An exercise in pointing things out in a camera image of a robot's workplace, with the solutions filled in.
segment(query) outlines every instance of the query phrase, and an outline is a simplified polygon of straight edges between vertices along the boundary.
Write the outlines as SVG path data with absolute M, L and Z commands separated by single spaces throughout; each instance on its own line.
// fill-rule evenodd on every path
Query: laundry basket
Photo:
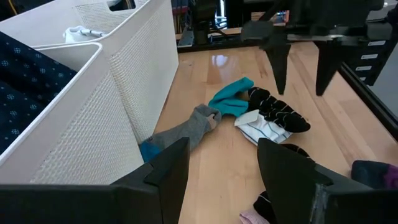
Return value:
M 0 155 L 0 183 L 110 184 L 142 165 L 101 44 L 39 51 L 79 72 Z
M 0 22 L 0 31 L 27 45 L 48 47 L 65 45 L 62 33 L 67 27 L 83 24 L 107 31 L 121 21 L 104 9 L 103 0 L 83 2 L 50 2 Z M 103 44 L 136 138 L 145 140 L 155 129 L 178 67 L 170 0 L 146 1 L 107 36 L 91 42 Z

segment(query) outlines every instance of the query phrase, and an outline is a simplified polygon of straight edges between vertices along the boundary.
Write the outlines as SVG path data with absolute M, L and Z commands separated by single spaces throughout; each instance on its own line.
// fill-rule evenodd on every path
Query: navy patterned fabric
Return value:
M 0 154 L 75 75 L 0 32 Z

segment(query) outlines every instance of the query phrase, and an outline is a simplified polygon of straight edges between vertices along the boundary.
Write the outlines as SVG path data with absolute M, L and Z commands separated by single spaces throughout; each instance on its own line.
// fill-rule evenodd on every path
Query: white woven basket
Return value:
M 142 165 L 101 44 L 39 51 L 79 72 L 0 155 L 0 183 L 110 184 Z
M 103 45 L 141 142 L 155 129 L 178 67 L 171 2 L 148 0 L 120 23 L 123 16 L 111 12 L 104 0 L 56 0 L 0 22 L 0 31 L 27 45 L 48 47 L 65 45 L 62 33 L 67 27 L 113 29 L 90 42 Z

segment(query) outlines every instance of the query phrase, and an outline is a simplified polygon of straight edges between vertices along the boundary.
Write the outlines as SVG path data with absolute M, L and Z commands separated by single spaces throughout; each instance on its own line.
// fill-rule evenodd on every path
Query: gray sock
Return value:
M 206 105 L 197 106 L 189 117 L 189 120 L 158 134 L 154 134 L 146 141 L 163 150 L 182 137 L 189 138 L 189 150 L 196 148 L 203 135 L 213 130 L 221 121 L 221 113 L 217 109 Z

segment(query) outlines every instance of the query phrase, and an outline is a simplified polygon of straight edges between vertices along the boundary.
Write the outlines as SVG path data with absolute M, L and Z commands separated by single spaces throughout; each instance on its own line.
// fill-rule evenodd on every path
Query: wooden tabletop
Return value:
M 156 132 L 187 120 L 227 84 L 242 77 L 269 90 L 312 125 L 287 142 L 304 148 L 317 163 L 349 176 L 357 159 L 398 165 L 398 145 L 358 95 L 336 74 L 322 97 L 315 94 L 318 49 L 294 44 L 290 51 L 284 96 L 277 94 L 271 65 L 258 47 L 179 55 L 180 65 Z M 225 117 L 190 157 L 190 172 L 181 224 L 238 224 L 239 213 L 252 208 L 265 189 L 256 146 Z

